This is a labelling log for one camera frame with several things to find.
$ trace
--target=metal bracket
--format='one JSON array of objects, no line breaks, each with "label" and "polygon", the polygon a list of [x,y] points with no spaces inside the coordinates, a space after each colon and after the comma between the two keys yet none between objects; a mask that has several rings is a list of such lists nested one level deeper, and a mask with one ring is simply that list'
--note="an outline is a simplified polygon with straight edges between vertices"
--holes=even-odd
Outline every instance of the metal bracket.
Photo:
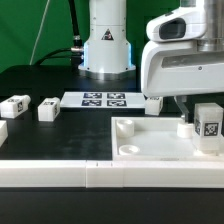
[{"label": "metal bracket", "polygon": [[179,109],[182,112],[181,118],[185,121],[185,123],[188,123],[188,121],[189,121],[189,110],[187,109],[187,107],[184,104],[184,103],[187,102],[187,96],[175,96],[174,100],[175,100],[177,106],[179,107]]}]

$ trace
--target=white block with marker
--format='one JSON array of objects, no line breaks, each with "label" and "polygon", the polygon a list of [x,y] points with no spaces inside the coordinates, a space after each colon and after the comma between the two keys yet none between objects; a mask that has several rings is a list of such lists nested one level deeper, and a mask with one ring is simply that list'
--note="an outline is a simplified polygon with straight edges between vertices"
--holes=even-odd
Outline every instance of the white block with marker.
[{"label": "white block with marker", "polygon": [[28,95],[10,97],[0,104],[1,117],[16,118],[28,109],[30,101]]},{"label": "white block with marker", "polygon": [[38,107],[39,121],[52,122],[60,113],[60,99],[46,98]]}]

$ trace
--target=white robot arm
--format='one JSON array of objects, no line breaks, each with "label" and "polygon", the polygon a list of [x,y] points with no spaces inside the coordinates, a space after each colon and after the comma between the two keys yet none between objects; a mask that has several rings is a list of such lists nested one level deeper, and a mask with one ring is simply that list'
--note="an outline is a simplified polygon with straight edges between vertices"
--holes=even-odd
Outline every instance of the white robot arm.
[{"label": "white robot arm", "polygon": [[141,65],[147,97],[224,91],[224,1],[181,0],[181,6],[147,26],[151,41]]}]

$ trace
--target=white cube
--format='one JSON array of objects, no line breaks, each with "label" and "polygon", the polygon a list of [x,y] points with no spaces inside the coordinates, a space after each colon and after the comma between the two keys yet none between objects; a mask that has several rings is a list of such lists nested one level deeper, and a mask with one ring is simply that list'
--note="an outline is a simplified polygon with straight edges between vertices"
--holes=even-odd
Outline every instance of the white cube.
[{"label": "white cube", "polygon": [[0,121],[0,147],[8,137],[6,121]]},{"label": "white cube", "polygon": [[195,105],[193,144],[205,153],[220,150],[223,108],[216,103]]},{"label": "white cube", "polygon": [[29,103],[30,97],[27,95],[10,97],[0,104],[1,117],[16,118],[28,109]]},{"label": "white cube", "polygon": [[158,116],[163,108],[163,97],[150,97],[145,102],[145,114]]},{"label": "white cube", "polygon": [[39,121],[52,122],[60,113],[60,100],[58,98],[46,98],[38,107]]}]

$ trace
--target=sticker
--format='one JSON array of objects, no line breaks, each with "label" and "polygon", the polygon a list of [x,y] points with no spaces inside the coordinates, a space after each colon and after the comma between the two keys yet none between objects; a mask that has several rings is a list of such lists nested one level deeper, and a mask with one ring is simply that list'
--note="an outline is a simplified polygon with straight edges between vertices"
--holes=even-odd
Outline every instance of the sticker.
[{"label": "sticker", "polygon": [[125,99],[124,93],[107,93],[107,99]]},{"label": "sticker", "polygon": [[102,105],[101,100],[83,100],[82,106],[84,107],[100,107]]},{"label": "sticker", "polygon": [[125,100],[108,100],[108,107],[127,107],[127,103]]},{"label": "sticker", "polygon": [[9,100],[8,100],[9,103],[16,103],[16,102],[18,102],[18,101],[19,101],[19,99],[9,99]]},{"label": "sticker", "polygon": [[23,111],[23,102],[19,102],[19,103],[17,104],[17,107],[18,107],[18,112]]},{"label": "sticker", "polygon": [[159,100],[159,97],[150,97],[149,99],[150,99],[150,100],[158,101],[158,100]]},{"label": "sticker", "polygon": [[102,37],[102,40],[114,40],[114,38],[113,38],[109,29],[107,29],[106,33]]},{"label": "sticker", "polygon": [[57,113],[58,113],[58,107],[57,107],[57,104],[56,104],[55,107],[54,107],[54,115],[56,116]]},{"label": "sticker", "polygon": [[54,105],[55,102],[45,102],[44,105],[48,106],[48,105]]},{"label": "sticker", "polygon": [[217,136],[218,129],[219,129],[219,123],[205,123],[204,136],[205,137]]},{"label": "sticker", "polygon": [[195,132],[200,135],[201,134],[201,123],[199,120],[195,120]]},{"label": "sticker", "polygon": [[84,97],[83,98],[101,99],[102,98],[102,93],[84,93]]}]

